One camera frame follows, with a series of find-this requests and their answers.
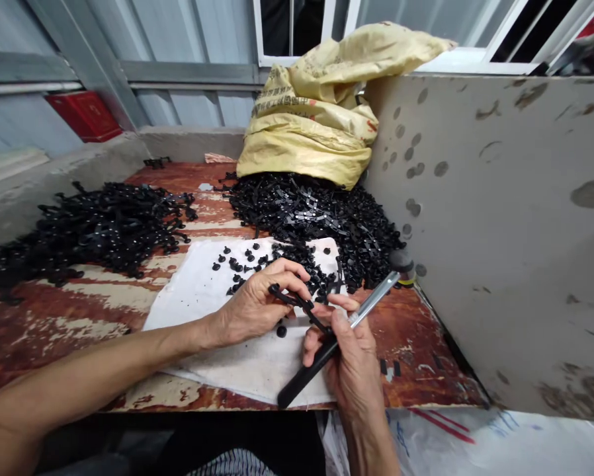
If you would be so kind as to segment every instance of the red box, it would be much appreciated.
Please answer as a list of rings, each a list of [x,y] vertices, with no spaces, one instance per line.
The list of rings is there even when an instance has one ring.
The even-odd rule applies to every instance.
[[[94,91],[46,96],[46,101],[83,142],[105,142],[122,130]]]

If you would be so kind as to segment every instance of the worn wooden surface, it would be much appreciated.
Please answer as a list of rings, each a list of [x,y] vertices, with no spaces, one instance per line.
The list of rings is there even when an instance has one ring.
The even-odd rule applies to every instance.
[[[231,164],[167,164],[145,168],[130,177],[132,184],[162,186],[172,193],[192,192],[198,220],[183,230],[192,239],[253,238],[255,230],[240,226],[221,192],[203,191],[201,184],[219,186]],[[141,280],[99,266],[80,266],[82,279],[61,289],[45,280],[20,285],[18,307],[0,303],[0,387],[26,372],[45,366],[74,350],[131,330],[138,332],[158,291],[182,263],[181,252],[156,253],[145,265]],[[355,298],[369,294],[360,290]],[[447,348],[439,323],[414,291],[392,290],[370,314],[378,357],[385,359],[382,376],[389,407],[418,405],[482,405],[478,384],[463,375]],[[394,375],[398,361],[401,376]],[[319,405],[325,408],[331,405]],[[135,385],[108,409],[113,411],[267,410],[272,405],[193,381],[156,374]]]

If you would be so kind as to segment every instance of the white cloth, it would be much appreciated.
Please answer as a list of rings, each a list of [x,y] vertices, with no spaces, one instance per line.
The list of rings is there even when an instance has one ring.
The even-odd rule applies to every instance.
[[[226,291],[233,286],[235,272],[229,266],[229,258],[235,257],[244,265],[256,265],[257,259],[268,255],[272,259],[272,238],[257,240],[195,241],[190,247],[184,263],[173,275],[171,281],[156,297],[143,330],[158,329],[195,321],[217,311],[230,299]],[[259,243],[259,250],[253,244]],[[315,262],[325,274],[337,272],[336,257],[339,252],[332,238],[322,238],[309,243],[314,245]],[[224,247],[231,249],[223,254]],[[327,255],[323,252],[330,248]],[[244,252],[253,251],[255,260],[249,262]],[[213,271],[218,255],[227,259],[220,263],[220,269]],[[240,272],[249,278],[254,271]],[[268,334],[242,344],[211,352],[203,352],[179,362],[164,372],[190,380],[207,383],[214,387],[229,389],[252,399],[276,403],[277,394],[288,383],[301,366],[302,341],[310,324],[301,309],[296,309],[297,319],[284,319],[287,328],[284,338],[276,335],[276,329]],[[321,372],[295,398],[291,406],[314,405],[333,401],[327,390]]]

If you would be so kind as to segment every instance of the person's right hand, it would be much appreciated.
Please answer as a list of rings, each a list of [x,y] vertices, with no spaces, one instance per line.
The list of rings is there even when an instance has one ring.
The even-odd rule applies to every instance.
[[[329,294],[328,301],[341,306],[348,314],[359,308],[359,303],[341,294]],[[354,329],[350,322],[333,307],[321,306],[314,310],[318,318],[330,321],[339,341],[341,355],[326,365],[327,382],[339,404],[339,409],[351,418],[364,419],[374,412],[384,415],[383,389],[376,359],[376,341],[363,319]],[[304,339],[303,363],[312,365],[315,353],[321,347],[323,335],[311,327]]]

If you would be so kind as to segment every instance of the yellow sack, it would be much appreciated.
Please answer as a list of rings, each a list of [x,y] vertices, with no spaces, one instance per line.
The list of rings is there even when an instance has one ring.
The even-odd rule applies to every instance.
[[[296,172],[348,190],[370,163],[378,121],[363,82],[413,71],[454,42],[390,22],[327,40],[290,68],[274,65],[244,137],[237,175]]]

